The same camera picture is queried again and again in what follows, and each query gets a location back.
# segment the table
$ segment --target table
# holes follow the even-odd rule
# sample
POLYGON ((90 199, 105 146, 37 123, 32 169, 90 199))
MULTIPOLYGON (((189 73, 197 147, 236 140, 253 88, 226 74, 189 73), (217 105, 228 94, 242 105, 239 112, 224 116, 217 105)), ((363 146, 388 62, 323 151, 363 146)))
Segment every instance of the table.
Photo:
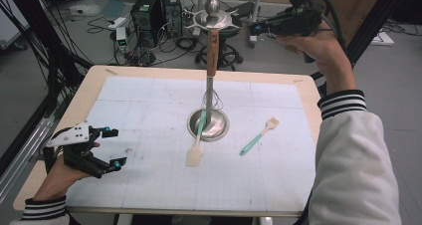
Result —
MULTIPOLYGON (((159 79, 178 79, 178 80, 201 80, 205 77, 203 70, 176 70, 176 69, 154 69, 154 68, 127 68, 127 67, 92 67, 80 86, 77 94, 72 100, 57 130, 73 126, 78 122, 85 120, 99 95, 102 86, 108 77, 141 77, 141 78, 159 78, 159 79)), ((318 127, 321 122, 317 101, 319 95, 314 81, 309 76, 297 75, 274 75, 258 73, 239 73, 239 72, 217 72, 215 78, 218 81, 237 81, 237 82, 256 82, 266 84, 294 85, 297 87, 304 111, 310 126, 310 131, 314 140, 317 142, 318 127)), ((26 183, 18 194, 14 202, 14 208, 23 210, 26 198, 32 197, 41 185, 46 176, 44 165, 37 162, 26 183)), ((183 214, 186 211, 174 210, 142 210, 142 209, 122 209, 122 208, 95 208, 95 207, 70 207, 71 211, 80 212, 112 212, 112 213, 171 213, 183 214)), ((242 211, 189 211, 189 214, 206 215, 245 215, 242 211)), ((297 216, 298 213, 274 213, 274 212, 248 212, 249 216, 297 216)))

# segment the gray floor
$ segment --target gray floor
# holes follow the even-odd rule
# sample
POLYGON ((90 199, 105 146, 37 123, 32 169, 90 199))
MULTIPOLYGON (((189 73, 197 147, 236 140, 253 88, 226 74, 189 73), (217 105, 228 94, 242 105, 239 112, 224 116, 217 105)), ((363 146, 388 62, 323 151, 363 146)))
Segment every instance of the gray floor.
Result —
MULTIPOLYGON (((108 0, 96 2, 104 6, 108 0)), ((126 6, 120 16, 124 16, 129 9, 126 6)), ((271 15, 278 10, 278 6, 263 6, 262 15, 271 15)), ((110 60, 113 62, 109 32, 86 32, 89 28, 87 23, 92 19, 95 18, 68 21, 66 24, 73 40, 92 61, 98 64, 110 60)), ((229 44, 239 50, 244 58, 243 64, 236 65, 237 71, 302 75, 316 71, 316 67, 306 65, 300 55, 287 51, 266 36, 260 36, 255 49, 251 49, 245 31, 229 40, 229 44)), ((403 224, 419 225, 422 224, 422 113, 419 112, 422 108, 422 38, 394 33, 388 35, 395 42, 394 46, 370 46, 356 65, 355 74, 359 88, 366 94, 369 110, 377 113, 384 122, 385 140, 399 183, 403 224)), ((170 54, 154 52, 161 60, 183 53, 180 50, 170 54)), ((189 53, 155 67, 203 70, 205 66, 195 64, 194 56, 189 53)), ((46 92, 43 76, 30 50, 0 52, 0 154, 3 154, 46 92)), ((0 204, 0 224, 8 224, 12 218, 21 215, 21 212, 13 210, 12 203, 31 166, 28 164, 15 187, 0 204)), ((76 214, 76 217, 83 224, 111 224, 112 221, 111 214, 76 214)), ((274 223, 279 225, 292 222, 274 219, 274 223)))

